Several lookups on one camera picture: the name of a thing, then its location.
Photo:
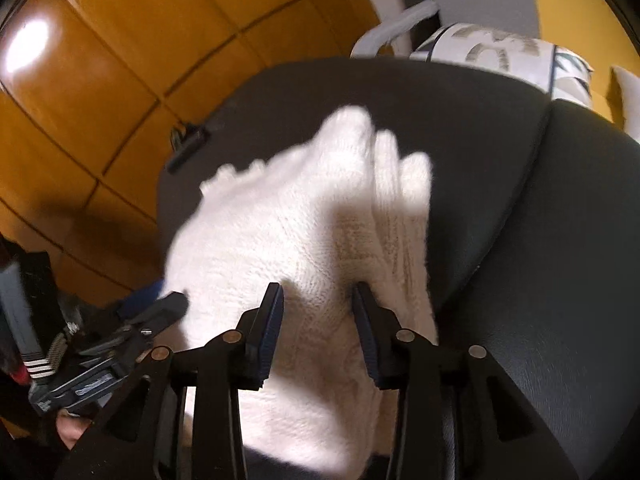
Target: silver rivet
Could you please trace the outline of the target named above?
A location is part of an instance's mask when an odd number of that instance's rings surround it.
[[[222,335],[222,341],[225,343],[237,343],[241,339],[242,332],[239,332],[238,330],[228,330]]]
[[[403,328],[402,330],[398,330],[396,332],[396,339],[398,339],[398,341],[402,341],[403,343],[410,343],[415,339],[415,334],[411,332],[411,330]]]
[[[151,358],[154,361],[164,361],[169,357],[169,349],[166,346],[154,348],[151,352]]]
[[[486,348],[480,345],[473,345],[469,347],[469,355],[476,359],[484,359],[486,357]]]

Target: white knitted sweater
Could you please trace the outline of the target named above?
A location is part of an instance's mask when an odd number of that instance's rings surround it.
[[[367,376],[351,285],[369,282],[402,326],[436,342],[424,265],[429,159],[400,160],[394,135],[347,107],[310,142],[241,173],[222,166],[200,189],[165,274],[165,292],[186,292],[190,306],[157,343],[202,346],[280,282],[285,313],[271,376],[239,396],[244,444],[331,478],[358,478],[372,452],[390,450],[396,399]]]

